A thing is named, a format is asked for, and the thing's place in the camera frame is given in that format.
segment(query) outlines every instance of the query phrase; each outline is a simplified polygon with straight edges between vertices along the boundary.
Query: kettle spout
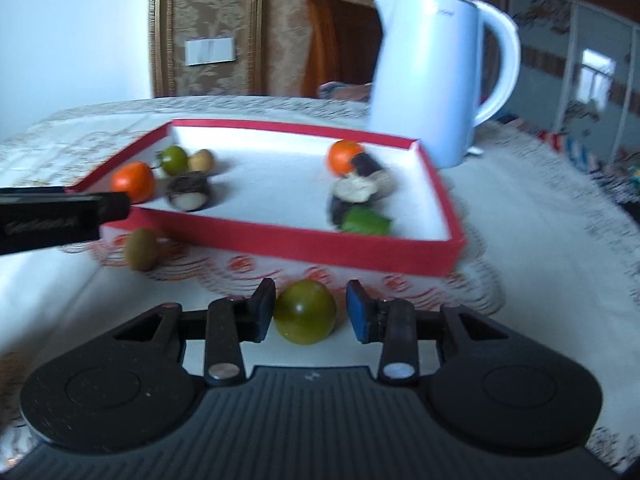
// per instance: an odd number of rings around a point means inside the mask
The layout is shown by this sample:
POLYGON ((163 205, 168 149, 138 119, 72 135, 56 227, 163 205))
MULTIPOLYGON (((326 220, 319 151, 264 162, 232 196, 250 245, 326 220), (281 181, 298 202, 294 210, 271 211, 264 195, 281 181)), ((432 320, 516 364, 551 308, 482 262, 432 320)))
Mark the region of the kettle spout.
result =
POLYGON ((394 2, 395 0, 373 0, 373 3, 378 10, 383 34, 391 26, 391 17, 394 10, 394 2))

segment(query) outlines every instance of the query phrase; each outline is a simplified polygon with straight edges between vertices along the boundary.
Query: tablecloth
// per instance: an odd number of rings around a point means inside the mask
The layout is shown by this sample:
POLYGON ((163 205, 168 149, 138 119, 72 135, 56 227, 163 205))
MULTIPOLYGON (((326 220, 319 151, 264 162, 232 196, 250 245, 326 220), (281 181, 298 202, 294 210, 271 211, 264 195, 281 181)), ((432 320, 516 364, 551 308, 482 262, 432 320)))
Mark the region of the tablecloth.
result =
MULTIPOLYGON (((73 184, 111 154, 171 118, 257 118, 363 128, 367 105, 295 98, 192 97, 95 105, 60 112, 0 146, 0 186, 73 184)), ((205 308, 247 294, 261 277, 278 286, 301 276, 339 297, 361 279, 373 294, 409 298, 418 308, 463 303, 586 366, 604 406, 589 448, 623 470, 639 453, 640 235, 598 187, 544 144, 497 123, 478 128, 481 157, 442 172, 469 244, 443 280, 288 262, 172 245, 162 266, 126 269, 124 234, 0 258, 0 470, 33 446, 16 412, 22 378, 38 364, 163 301, 205 308)), ((380 346, 358 345, 346 323, 295 351, 273 331, 243 344, 255 364, 369 365, 380 346)), ((437 367, 420 344, 423 373, 437 367)), ((188 371, 202 345, 188 347, 188 371)))

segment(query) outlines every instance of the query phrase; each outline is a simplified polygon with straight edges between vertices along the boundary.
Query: metal screw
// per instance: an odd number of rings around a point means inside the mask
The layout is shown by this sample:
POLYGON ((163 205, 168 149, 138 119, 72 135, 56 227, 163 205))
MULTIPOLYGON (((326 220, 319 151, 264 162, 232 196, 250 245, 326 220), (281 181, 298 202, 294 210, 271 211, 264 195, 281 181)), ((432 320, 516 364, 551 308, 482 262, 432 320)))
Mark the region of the metal screw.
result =
POLYGON ((389 363, 382 368, 389 379, 407 379, 415 374, 415 368, 409 363, 389 363))
POLYGON ((238 365, 233 363, 217 363, 209 367, 209 375, 214 379, 225 380, 234 378, 240 373, 238 365))

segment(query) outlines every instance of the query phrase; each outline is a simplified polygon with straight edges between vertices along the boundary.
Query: electric kettle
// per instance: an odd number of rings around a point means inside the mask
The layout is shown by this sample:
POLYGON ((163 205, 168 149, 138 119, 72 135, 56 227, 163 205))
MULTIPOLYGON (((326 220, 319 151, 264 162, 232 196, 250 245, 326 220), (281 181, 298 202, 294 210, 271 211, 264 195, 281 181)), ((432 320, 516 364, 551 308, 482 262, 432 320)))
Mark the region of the electric kettle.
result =
POLYGON ((438 168, 462 162, 474 127, 507 101, 520 71, 509 16, 478 0, 375 0, 383 38, 367 130, 420 139, 438 168), (482 40, 500 46, 500 74, 480 104, 482 40))

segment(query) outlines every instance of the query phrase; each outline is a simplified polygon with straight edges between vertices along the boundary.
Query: window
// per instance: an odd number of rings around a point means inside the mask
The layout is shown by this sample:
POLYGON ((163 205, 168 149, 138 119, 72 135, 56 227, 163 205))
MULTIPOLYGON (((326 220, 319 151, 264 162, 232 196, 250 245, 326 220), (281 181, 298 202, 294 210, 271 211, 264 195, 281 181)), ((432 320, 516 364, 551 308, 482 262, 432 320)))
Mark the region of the window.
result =
POLYGON ((578 101, 588 104, 593 100, 598 110, 604 110, 615 71, 615 61, 586 48, 582 52, 580 65, 580 79, 576 94, 578 101))

